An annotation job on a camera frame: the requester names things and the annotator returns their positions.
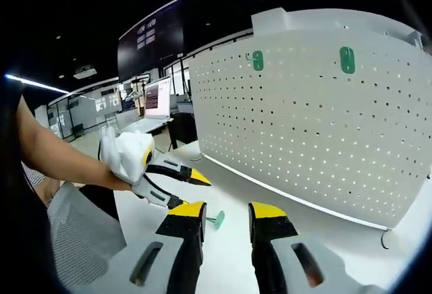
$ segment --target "sleeve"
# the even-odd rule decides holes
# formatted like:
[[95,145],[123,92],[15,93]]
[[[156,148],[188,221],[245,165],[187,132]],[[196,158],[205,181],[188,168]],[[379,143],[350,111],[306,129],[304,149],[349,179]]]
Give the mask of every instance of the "sleeve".
[[22,168],[24,169],[24,173],[26,174],[28,180],[30,181],[31,186],[33,187],[38,185],[46,177],[42,173],[39,173],[38,171],[28,168],[24,163],[22,163]]

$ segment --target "green small object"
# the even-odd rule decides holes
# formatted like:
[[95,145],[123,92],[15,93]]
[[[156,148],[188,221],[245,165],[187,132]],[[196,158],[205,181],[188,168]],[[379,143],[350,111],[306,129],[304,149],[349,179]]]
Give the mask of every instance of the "green small object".
[[249,59],[248,55],[246,55],[246,60],[253,63],[254,69],[256,71],[262,71],[264,69],[264,56],[263,52],[260,50],[254,51],[252,54],[252,59]]
[[218,230],[218,228],[221,227],[224,219],[225,219],[224,211],[219,212],[216,218],[206,218],[207,221],[210,221],[215,225],[216,230]]
[[356,71],[354,51],[350,47],[342,47],[339,54],[342,71],[345,74],[353,74]]

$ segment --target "human arm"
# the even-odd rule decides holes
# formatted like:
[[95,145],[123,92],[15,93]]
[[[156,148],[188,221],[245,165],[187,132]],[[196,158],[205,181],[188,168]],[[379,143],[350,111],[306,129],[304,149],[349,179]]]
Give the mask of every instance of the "human arm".
[[34,186],[34,191],[38,194],[43,204],[48,206],[59,188],[59,180],[45,177],[40,183]]
[[17,110],[17,124],[22,160],[30,168],[58,180],[132,190],[107,165],[76,150],[41,126],[22,97]]

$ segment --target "white table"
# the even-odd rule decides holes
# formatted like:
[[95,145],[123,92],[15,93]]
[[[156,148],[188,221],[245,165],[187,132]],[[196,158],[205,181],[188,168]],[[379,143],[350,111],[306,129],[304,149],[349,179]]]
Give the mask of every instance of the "white table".
[[152,131],[159,129],[160,127],[163,127],[168,124],[168,122],[173,121],[173,119],[141,119],[137,122],[133,122],[127,126],[125,126],[123,129],[120,130],[120,132],[135,132],[139,131],[142,134],[149,134]]
[[[340,255],[346,263],[346,272],[358,282],[386,289],[406,267],[432,220],[429,201],[422,201],[432,196],[432,183],[428,182],[398,227],[391,231],[390,250],[384,250],[380,242],[381,230],[284,198],[207,158],[190,161],[200,157],[198,142],[161,155],[172,156],[186,166],[197,168],[211,180],[212,186],[195,186],[149,174],[157,185],[189,202],[204,200],[209,217],[216,216],[220,210],[225,211],[225,220],[219,230],[214,230],[207,222],[202,247],[204,262],[196,293],[259,293],[250,259],[252,248],[248,229],[248,203],[253,200],[284,210],[299,234],[313,236]],[[115,192],[115,201],[127,243],[133,241],[143,227],[156,231],[167,212],[167,209],[147,204],[146,200],[140,200],[130,192]]]

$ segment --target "ceiling light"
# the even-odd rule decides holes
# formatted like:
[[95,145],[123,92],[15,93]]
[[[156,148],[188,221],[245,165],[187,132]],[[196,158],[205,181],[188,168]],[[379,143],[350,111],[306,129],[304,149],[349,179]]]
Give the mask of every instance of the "ceiling light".
[[32,86],[36,86],[36,87],[40,87],[40,88],[45,88],[47,90],[53,90],[55,92],[59,92],[59,93],[63,93],[63,94],[70,94],[66,90],[60,90],[60,89],[55,88],[55,87],[44,85],[44,84],[41,84],[41,83],[38,83],[38,82],[33,82],[32,80],[25,80],[24,78],[15,77],[13,75],[6,74],[5,77],[9,78],[10,80],[18,80],[18,81],[20,81],[23,84],[32,85]]

